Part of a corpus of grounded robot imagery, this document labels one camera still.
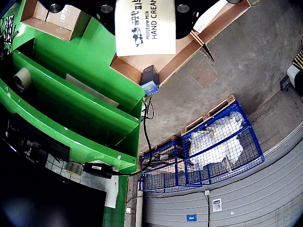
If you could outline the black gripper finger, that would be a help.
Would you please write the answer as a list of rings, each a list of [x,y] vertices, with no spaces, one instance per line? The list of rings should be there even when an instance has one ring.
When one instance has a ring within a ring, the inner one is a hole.
[[[94,17],[112,35],[115,35],[115,0],[40,0],[52,13],[59,13],[64,6],[71,5]]]
[[[186,37],[192,30],[201,33],[227,5],[239,0],[176,0],[176,38]]]

